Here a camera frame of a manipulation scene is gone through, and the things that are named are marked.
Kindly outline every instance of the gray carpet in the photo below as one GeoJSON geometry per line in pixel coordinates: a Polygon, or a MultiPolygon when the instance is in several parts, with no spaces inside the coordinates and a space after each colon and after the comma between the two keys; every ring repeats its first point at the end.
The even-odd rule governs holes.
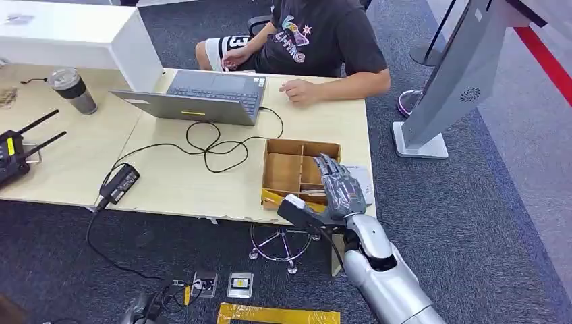
{"type": "MultiPolygon", "coordinates": [[[[215,15],[199,20],[196,3],[142,10],[165,66],[196,67],[194,44],[181,39],[234,34],[246,30],[244,16],[258,14],[231,7],[230,1],[210,2],[217,13],[225,12],[224,25],[215,15]]],[[[420,88],[430,73],[407,54],[411,44],[428,41],[436,30],[426,2],[374,0],[368,15],[393,77],[388,95],[367,100],[378,217],[390,223],[390,239],[448,323],[570,323],[571,308],[559,297],[554,268],[542,258],[542,245],[535,244],[534,227],[526,226],[530,218],[518,208],[510,177],[501,176],[504,165],[494,147],[487,147],[490,136],[477,113],[443,134],[449,159],[395,155],[389,128],[402,120],[395,100],[404,90],[420,88]]],[[[31,323],[62,316],[116,323],[129,299],[156,288],[110,268],[87,249],[84,209],[0,202],[0,214],[0,291],[31,312],[31,323]]],[[[322,244],[313,244],[299,273],[290,276],[284,265],[247,259],[248,225],[242,223],[213,226],[185,217],[109,211],[96,224],[94,241],[114,259],[146,273],[191,275],[216,268],[222,276],[217,297],[199,300],[185,323],[215,323],[220,302],[242,302],[222,294],[230,270],[254,272],[254,295],[247,304],[335,310],[343,323],[373,323],[347,280],[328,276],[322,244]],[[154,239],[138,247],[145,232],[154,239]]]]}

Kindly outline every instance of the stainless steel cup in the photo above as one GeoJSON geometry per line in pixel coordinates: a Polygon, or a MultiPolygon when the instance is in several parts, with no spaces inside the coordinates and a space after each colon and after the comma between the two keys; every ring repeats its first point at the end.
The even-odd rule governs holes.
{"type": "Polygon", "coordinates": [[[55,70],[47,81],[55,92],[67,99],[80,113],[91,115],[97,111],[97,105],[76,69],[65,67],[55,70]]]}

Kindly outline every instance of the robotic hand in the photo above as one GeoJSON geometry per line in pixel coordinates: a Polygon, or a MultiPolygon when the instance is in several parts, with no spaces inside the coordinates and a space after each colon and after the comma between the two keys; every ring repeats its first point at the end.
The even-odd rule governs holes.
{"type": "Polygon", "coordinates": [[[364,214],[366,201],[358,181],[327,155],[314,160],[328,198],[325,212],[316,213],[290,194],[278,215],[311,234],[326,234],[325,230],[344,234],[346,252],[340,262],[378,321],[445,324],[377,218],[364,214]]]}

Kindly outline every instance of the white shorts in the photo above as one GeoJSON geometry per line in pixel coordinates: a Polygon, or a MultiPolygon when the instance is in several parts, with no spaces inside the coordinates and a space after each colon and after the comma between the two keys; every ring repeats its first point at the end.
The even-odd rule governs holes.
{"type": "MultiPolygon", "coordinates": [[[[248,43],[249,36],[226,36],[221,38],[209,38],[205,41],[206,56],[214,71],[223,71],[221,64],[226,52],[239,49],[248,43]]],[[[254,64],[249,59],[241,64],[236,70],[254,70],[254,64]]]]}

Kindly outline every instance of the laptop keyboard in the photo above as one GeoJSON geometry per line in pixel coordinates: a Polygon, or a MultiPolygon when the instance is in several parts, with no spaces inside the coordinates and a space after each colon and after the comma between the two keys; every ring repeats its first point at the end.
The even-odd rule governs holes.
{"type": "Polygon", "coordinates": [[[258,95],[236,92],[216,92],[207,90],[195,90],[186,88],[171,88],[169,89],[170,95],[185,96],[185,97],[198,97],[198,98],[213,98],[222,100],[236,100],[239,101],[248,115],[254,115],[256,110],[256,101],[258,95]]]}

